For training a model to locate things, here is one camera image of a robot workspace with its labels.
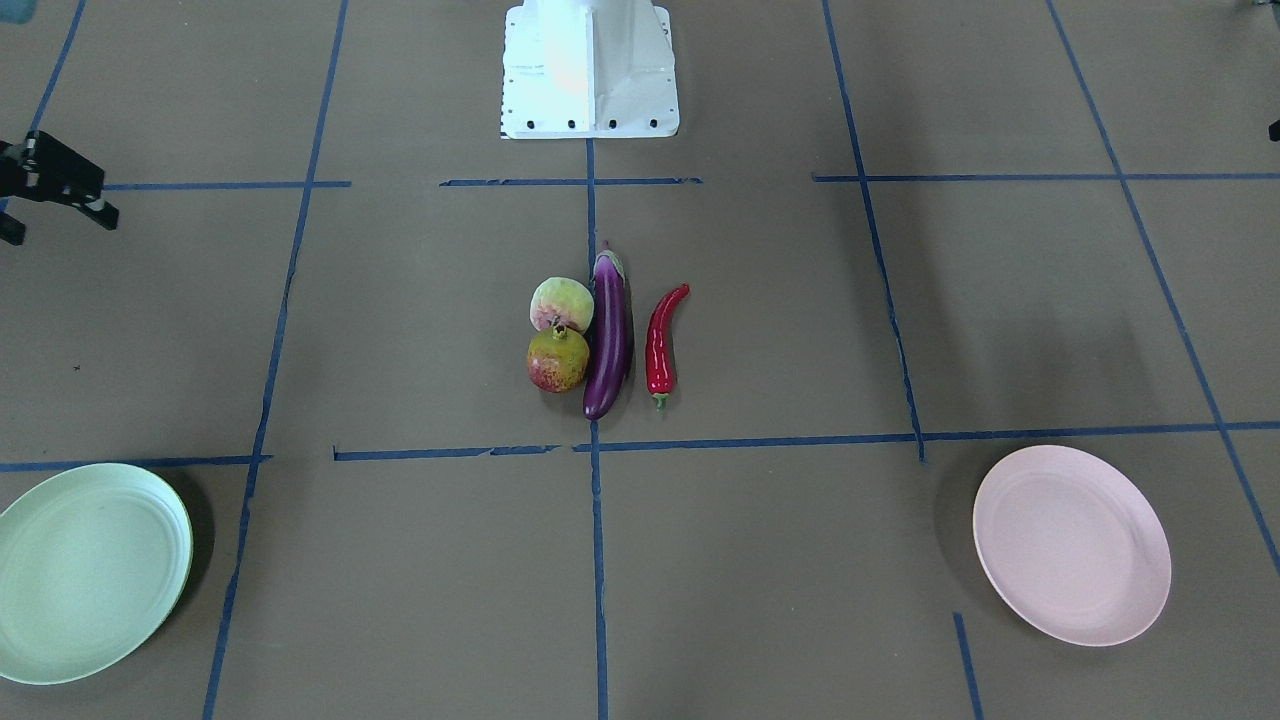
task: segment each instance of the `blue tape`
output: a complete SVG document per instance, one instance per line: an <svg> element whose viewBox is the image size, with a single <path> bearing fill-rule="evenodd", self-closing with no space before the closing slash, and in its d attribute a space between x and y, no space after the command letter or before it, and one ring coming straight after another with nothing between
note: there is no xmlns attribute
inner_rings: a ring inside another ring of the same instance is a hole
<svg viewBox="0 0 1280 720"><path fill-rule="evenodd" d="M595 184L703 184L703 178L494 178L494 179L451 179L440 187L512 187L512 186L573 186Z"/></svg>
<svg viewBox="0 0 1280 720"><path fill-rule="evenodd" d="M603 178L595 184L703 184L703 178Z"/></svg>
<svg viewBox="0 0 1280 720"><path fill-rule="evenodd" d="M1280 420L1267 420L1258 423L1228 423L1229 430L1280 430Z"/></svg>
<svg viewBox="0 0 1280 720"><path fill-rule="evenodd" d="M111 192L155 192L186 190L305 190L303 182L134 182L104 184L104 191ZM351 181L316 181L312 188L351 187Z"/></svg>
<svg viewBox="0 0 1280 720"><path fill-rule="evenodd" d="M261 456L261 461L270 460L270 455ZM123 462L137 465L138 468L196 468L201 465L248 465L252 461L250 455L219 455L214 457L143 457L132 460L51 460L41 462L0 462L0 473L41 473L50 470L70 470L83 465L97 462Z"/></svg>
<svg viewBox="0 0 1280 720"><path fill-rule="evenodd" d="M428 460L436 457L480 457L481 455L547 455L558 445L512 445L506 447L442 447L429 450L333 451L334 462L366 462L379 460Z"/></svg>
<svg viewBox="0 0 1280 720"><path fill-rule="evenodd" d="M836 42L836 26L831 19L831 0L822 0L822 13L827 20L827 38L831 41L831 59L836 64L836 81L840 83L840 99L845 105L845 122L849 124L849 141L854 146L854 164L858 167L859 184L863 191L863 206L867 210L867 225L872 233L872 249L876 251L876 266L884 284L884 305L888 310L888 324L893 329L893 342L897 343L897 359L902 366L902 389L906 392L906 407L911 415L911 430L915 433L916 452L920 462L925 462L924 436L920 433L920 415L915 406L915 391L911 389L911 370L906 363L906 347L902 345L902 332L897 324L897 310L893 306L893 291L888 282L888 266L884 264L884 250L881 247L879 228L876 223L876 208L872 204L872 188L867 182L867 167L863 164L863 150L858 142L858 124L854 122L854 106L849 100L849 83L845 82L845 64L840 59L840 45Z"/></svg>
<svg viewBox="0 0 1280 720"><path fill-rule="evenodd" d="M1228 423L1231 430L1280 430L1280 420ZM1100 425L1068 428L1014 428L997 430L956 430L923 433L925 442L1043 439L1070 437L1160 436L1183 433L1216 433L1213 423L1181 423L1158 425ZM648 452L660 450L723 450L749 447L819 447L829 445L890 445L915 442L915 433L868 433L850 436L782 436L754 438L653 439L634 442L580 443L573 452ZM420 460L436 457L479 457L483 455L545 455L559 445L513 445L498 447L442 447L422 450L351 451L334 450L339 462L365 460Z"/></svg>
<svg viewBox="0 0 1280 720"><path fill-rule="evenodd" d="M589 278L595 277L595 141L586 138L586 277Z"/></svg>
<svg viewBox="0 0 1280 720"><path fill-rule="evenodd" d="M609 720L609 661L604 624L604 524L600 515L600 427L595 420L591 420L591 519L595 547L595 697L599 720Z"/></svg>
<svg viewBox="0 0 1280 720"><path fill-rule="evenodd" d="M1280 173L1135 173L1124 177L1132 181L1254 181L1280 179Z"/></svg>
<svg viewBox="0 0 1280 720"><path fill-rule="evenodd" d="M993 174L923 174L923 176L819 176L810 174L819 183L856 182L1070 182L1070 181L1274 181L1280 173L993 173Z"/></svg>
<svg viewBox="0 0 1280 720"><path fill-rule="evenodd" d="M509 186L584 186L580 178L507 178L507 179L452 179L440 187L509 187Z"/></svg>
<svg viewBox="0 0 1280 720"><path fill-rule="evenodd" d="M1277 575L1280 575L1280 551L1276 548L1275 539L1271 536L1271 529L1267 527L1266 518L1262 515L1262 507L1258 505L1257 497L1253 495L1253 486L1249 483L1249 478L1244 471L1244 465L1240 462L1239 455L1235 452L1235 443L1231 442L1231 433L1222 420L1222 413L1217 406L1217 400L1213 397L1213 391L1210 388L1208 377L1204 374L1204 368L1201 365L1199 356L1196 354L1196 345L1192 342L1190 333L1187 331L1187 324L1183 322L1183 314L1178 310L1178 302L1174 300L1172 290L1169 287L1169 281L1165 277L1165 270L1160 265L1160 258L1156 256L1156 249L1151 243L1151 236L1147 233L1147 224L1142 220L1142 213L1138 210L1138 202L1133 197L1133 191L1129 187L1129 181L1124 176L1124 170L1120 168L1120 159L1116 156L1115 147L1111 143L1111 136L1107 133L1106 126L1102 123L1102 114L1098 111L1097 104L1093 101L1093 94L1089 91L1089 85L1084 81L1084 72L1080 69L1080 63L1075 56L1075 50L1071 49L1071 41L1066 37L1066 28L1062 26L1062 18L1057 13L1057 8L1053 5L1053 0L1044 0L1048 6L1050 15L1053 18L1053 26L1057 28L1057 35L1062 41L1062 47L1066 50L1066 56L1071 61L1071 69L1075 72L1075 79L1080 85L1080 91L1084 94L1084 99L1089 106L1089 113L1093 115L1093 122L1098 127L1098 135L1102 136L1102 143L1107 150L1107 158L1111 159L1111 165L1115 168L1117 176L1120 176L1120 188L1124 191L1125 201L1129 204L1129 213L1133 215L1134 224L1138 225L1138 236L1142 238L1142 246L1147 251L1147 259L1151 261L1151 269L1156 273L1156 279L1160 282L1160 291L1165 295L1165 302L1169 305L1169 311L1174 318L1174 324L1178 327L1178 334L1183 338L1183 346L1187 348L1187 356L1190 359L1192 368L1196 370L1196 378L1199 380L1201 391L1204 393L1204 401L1208 404L1210 413L1213 415L1213 424L1222 437L1222 445L1226 447L1226 455L1231 459L1231 466L1235 469L1235 477L1240 482L1240 489L1244 492L1244 497L1249 503L1249 510L1253 514L1253 521L1258 525L1258 532L1262 534L1262 542L1267 547L1267 552L1271 555L1271 564L1275 568Z"/></svg>
<svg viewBox="0 0 1280 720"><path fill-rule="evenodd" d="M956 625L956 642L960 643L960 660L964 661L964 676L969 683L969 703L973 705L973 720L983 720L982 696L978 693L978 676L973 671L973 656L969 652L969 634L964 629L964 616L952 612Z"/></svg>
<svg viewBox="0 0 1280 720"><path fill-rule="evenodd" d="M1025 430L969 430L950 433L924 433L933 441L972 441L972 439L1039 439L1057 437L1114 437L1114 436L1158 436L1176 433L1212 433L1217 425L1212 423L1187 423L1179 425L1110 425L1097 428L1038 428Z"/></svg>
<svg viewBox="0 0 1280 720"><path fill-rule="evenodd" d="M63 65L67 64L67 55L72 51L72 44L76 42L76 33L79 32L79 20L84 15L84 3L86 0L79 0L76 4L76 14L72 15L72 26L67 29L67 40L63 41L63 50L58 54L58 61L54 64L54 72L49 76L49 85L45 86L45 94L40 97L40 105L36 108L36 117L31 119L31 129L40 129L40 120L45 118L45 109L49 108L49 100L54 96L54 87L58 86L58 78L63 74Z"/></svg>
<svg viewBox="0 0 1280 720"><path fill-rule="evenodd" d="M289 252L289 269L284 277L284 292L280 297L280 311L275 320L275 338L271 345L271 360L266 372L266 386L262 391L262 416L253 438L253 460L248 466L248 477L244 480L244 498L241 503L239 534L236 546L236 569L232 579L227 584L227 594L223 600L223 615L218 625L218 641L214 646L214 661L209 673L209 689L205 693L204 720L212 720L214 707L218 702L218 685L221 680L223 660L227 656L227 638L230 634L232 614L236 609L236 593L239 588L239 573L244 560L244 541L248 537L250 501L253 498L257 487L257 471L262 446L266 441L266 425L271 416L271 400L275 393L275 377L280 366L280 352L284 347L284 329L289 316L289 291L293 287L293 275L298 266L298 252L302 249L302 237L306 232L307 213L311 208L311 190L316 179L316 167L320 164L320 145L324 138L325 118L329 114L329 99L333 95L333 82L338 73L338 56L342 50L342 35L347 22L348 0L342 0L338 8L338 27L334 29L333 49L329 54L329 69L325 74L324 94L320 97L320 111L316 117L315 136L311 140L311 159L307 164L306 184L302 188L302 202L298 208L298 223L293 232L293 249Z"/></svg>
<svg viewBox="0 0 1280 720"><path fill-rule="evenodd" d="M653 450L721 450L732 447L814 447L823 445L877 445L892 442L914 442L913 433L867 434L867 436L808 436L808 437L758 437L726 439L655 439L639 442L604 442L598 446L576 445L573 452L636 452Z"/></svg>
<svg viewBox="0 0 1280 720"><path fill-rule="evenodd" d="M937 176L812 176L813 182L1011 182L1011 181L1115 181L1117 176L1110 173L1080 173L1080 174L937 174Z"/></svg>

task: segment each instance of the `eggplant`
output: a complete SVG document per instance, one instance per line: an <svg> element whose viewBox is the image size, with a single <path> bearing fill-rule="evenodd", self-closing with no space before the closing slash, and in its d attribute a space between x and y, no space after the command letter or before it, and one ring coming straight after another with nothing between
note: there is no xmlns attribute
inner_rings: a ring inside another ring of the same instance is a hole
<svg viewBox="0 0 1280 720"><path fill-rule="evenodd" d="M631 305L627 302L627 279L622 261L612 250L602 250L591 269L591 292L595 295L595 320L591 323L591 356L586 366L586 391L582 414L599 420L613 407L622 391L622 380L631 372L634 341Z"/></svg>

